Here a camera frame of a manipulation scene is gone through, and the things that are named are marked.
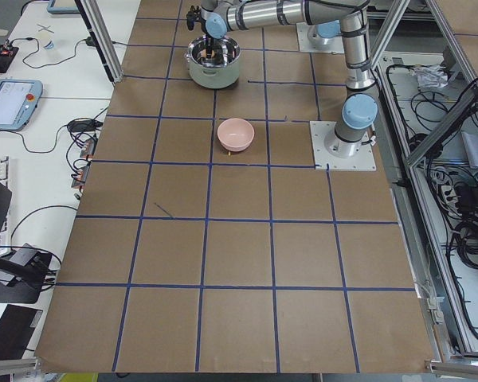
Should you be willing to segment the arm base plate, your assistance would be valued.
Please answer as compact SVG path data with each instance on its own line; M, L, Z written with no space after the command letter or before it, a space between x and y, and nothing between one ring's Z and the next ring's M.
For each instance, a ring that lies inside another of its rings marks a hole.
M296 25L299 50L304 53L344 54L339 21Z
M335 135L335 121L311 121L311 145L317 170L373 172L377 169L373 148L365 132L358 142L344 142Z

